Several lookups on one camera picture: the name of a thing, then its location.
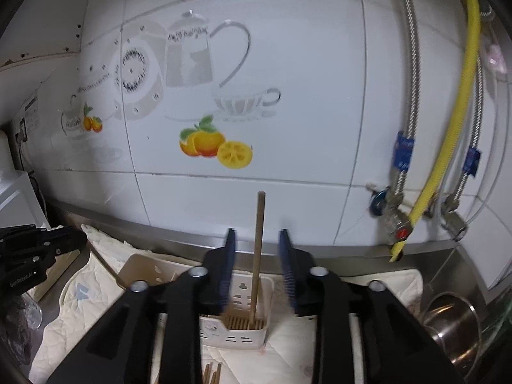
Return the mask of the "lone wooden chopstick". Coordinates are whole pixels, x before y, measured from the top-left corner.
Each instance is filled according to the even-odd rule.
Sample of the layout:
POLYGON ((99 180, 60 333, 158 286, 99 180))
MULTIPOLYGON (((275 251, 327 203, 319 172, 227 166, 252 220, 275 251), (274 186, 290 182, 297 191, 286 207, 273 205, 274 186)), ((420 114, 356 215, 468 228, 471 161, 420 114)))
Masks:
POLYGON ((250 315, 249 315, 249 329, 254 329, 256 326, 256 309, 257 309, 259 287, 260 287, 260 264, 261 264, 262 245, 263 245, 265 207, 266 207, 266 193, 263 191, 259 191, 258 196, 257 196, 256 224, 255 224, 254 250, 253 250, 253 261, 252 261, 252 293, 251 293, 251 306, 250 306, 250 315))

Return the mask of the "beige plastic utensil holder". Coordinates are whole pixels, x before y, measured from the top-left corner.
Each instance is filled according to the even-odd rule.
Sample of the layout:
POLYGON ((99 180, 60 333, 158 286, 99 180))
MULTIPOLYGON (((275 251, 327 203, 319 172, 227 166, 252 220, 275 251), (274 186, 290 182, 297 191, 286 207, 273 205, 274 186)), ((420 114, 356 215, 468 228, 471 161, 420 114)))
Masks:
MULTIPOLYGON (((119 276, 127 284, 144 281, 148 285, 154 286, 172 282, 190 268, 189 264, 135 253, 122 266, 119 276)), ((263 347, 271 319, 273 295, 273 279, 269 276, 262 276, 256 304, 255 324, 253 329, 249 329, 252 275, 245 272, 234 273, 228 306, 224 312, 219 316, 200 318, 201 343, 209 347, 223 349, 259 349, 263 347)))

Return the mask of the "chrome angle valve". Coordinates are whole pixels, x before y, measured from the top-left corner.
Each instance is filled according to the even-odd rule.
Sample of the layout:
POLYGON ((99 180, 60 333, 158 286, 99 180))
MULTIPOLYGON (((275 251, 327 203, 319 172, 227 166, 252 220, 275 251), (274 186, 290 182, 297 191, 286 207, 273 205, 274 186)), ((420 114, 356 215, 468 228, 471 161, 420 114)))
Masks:
POLYGON ((468 231, 468 225, 457 212, 460 200, 454 194, 446 198, 439 197, 434 206, 434 217, 439 225, 450 234, 453 241, 463 239, 468 231))

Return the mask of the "short wooden chopstick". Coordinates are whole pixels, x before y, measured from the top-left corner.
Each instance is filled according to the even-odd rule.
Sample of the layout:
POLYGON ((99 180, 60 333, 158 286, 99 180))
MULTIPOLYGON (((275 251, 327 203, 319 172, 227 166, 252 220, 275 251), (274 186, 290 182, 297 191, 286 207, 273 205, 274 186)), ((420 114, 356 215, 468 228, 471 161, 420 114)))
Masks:
POLYGON ((202 378, 202 383, 203 384, 209 384, 210 381, 211 381, 211 374, 212 374, 212 362, 208 362, 206 364, 206 367, 204 368, 204 371, 203 371, 203 378, 202 378))

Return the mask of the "bagged disposable chopsticks pack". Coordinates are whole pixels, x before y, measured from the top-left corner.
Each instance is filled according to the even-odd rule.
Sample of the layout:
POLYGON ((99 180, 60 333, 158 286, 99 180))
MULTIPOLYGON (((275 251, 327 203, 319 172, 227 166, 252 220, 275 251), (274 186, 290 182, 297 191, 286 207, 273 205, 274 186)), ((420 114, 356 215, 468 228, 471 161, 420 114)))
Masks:
POLYGON ((79 255, 80 252, 76 250, 57 257, 56 262, 46 270, 47 279, 28 291, 30 297, 35 302, 40 302, 79 255))

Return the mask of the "white thin water tube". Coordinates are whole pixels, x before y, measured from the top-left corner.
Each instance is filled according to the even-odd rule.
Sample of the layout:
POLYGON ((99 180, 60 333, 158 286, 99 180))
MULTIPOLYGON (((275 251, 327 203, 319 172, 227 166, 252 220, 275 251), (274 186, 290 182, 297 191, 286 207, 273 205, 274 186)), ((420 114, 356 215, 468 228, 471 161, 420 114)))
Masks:
POLYGON ((477 208, 465 217, 459 213, 459 207, 457 210, 469 227, 484 210, 495 189, 507 154, 510 107, 508 100, 499 100, 499 85, 507 82, 508 66, 496 34, 496 21, 485 20, 462 134, 433 204, 433 218, 438 225, 434 206, 439 197, 454 194, 461 204, 468 183, 478 181, 477 208))

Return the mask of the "red handled angle valve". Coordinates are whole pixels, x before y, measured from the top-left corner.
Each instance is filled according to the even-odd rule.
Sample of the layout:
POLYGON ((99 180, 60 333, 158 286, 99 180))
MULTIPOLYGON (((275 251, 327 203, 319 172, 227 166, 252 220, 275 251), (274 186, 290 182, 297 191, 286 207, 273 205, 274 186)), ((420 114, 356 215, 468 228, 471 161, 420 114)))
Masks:
POLYGON ((413 230, 409 216, 400 209, 404 196, 396 195, 390 186, 368 183, 366 189, 372 194, 370 213, 382 220, 384 232, 391 243, 405 241, 413 230))

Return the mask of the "steel saucepan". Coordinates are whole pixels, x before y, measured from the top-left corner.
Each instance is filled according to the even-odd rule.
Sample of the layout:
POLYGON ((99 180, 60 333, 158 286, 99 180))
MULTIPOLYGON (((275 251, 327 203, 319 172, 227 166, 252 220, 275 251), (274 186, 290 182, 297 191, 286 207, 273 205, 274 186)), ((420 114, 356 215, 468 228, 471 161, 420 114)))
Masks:
POLYGON ((444 292, 434 297, 421 323, 463 379, 471 376, 482 352, 482 328, 473 304, 444 292))

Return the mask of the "white quilted patterned mat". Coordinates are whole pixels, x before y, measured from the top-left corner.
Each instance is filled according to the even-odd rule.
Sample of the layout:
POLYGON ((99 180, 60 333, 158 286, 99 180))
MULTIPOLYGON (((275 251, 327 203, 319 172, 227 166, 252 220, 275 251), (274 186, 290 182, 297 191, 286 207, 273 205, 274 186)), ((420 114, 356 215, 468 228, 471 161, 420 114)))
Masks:
MULTIPOLYGON (((313 318, 296 318, 288 305, 283 279, 274 281, 271 323, 264 347, 230 350, 204 347, 202 362, 221 364, 223 383, 308 383, 312 378, 313 318)), ((416 269, 378 273, 351 278, 351 283, 367 285, 378 280, 388 286, 414 316, 418 316, 423 279, 416 269)), ((98 262, 90 257, 72 275, 59 296, 59 313, 44 328, 42 343, 28 373, 34 383, 44 383, 70 350, 83 338, 117 298, 122 289, 98 262)))

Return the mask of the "wall power socket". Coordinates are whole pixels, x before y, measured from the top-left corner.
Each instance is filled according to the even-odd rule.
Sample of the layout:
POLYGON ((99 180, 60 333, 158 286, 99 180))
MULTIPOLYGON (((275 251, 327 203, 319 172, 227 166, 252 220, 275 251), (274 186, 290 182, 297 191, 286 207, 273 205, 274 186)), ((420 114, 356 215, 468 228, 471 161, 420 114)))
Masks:
POLYGON ((28 140, 28 132, 26 127, 25 119, 19 121, 18 133, 16 134, 17 143, 22 144, 28 140))

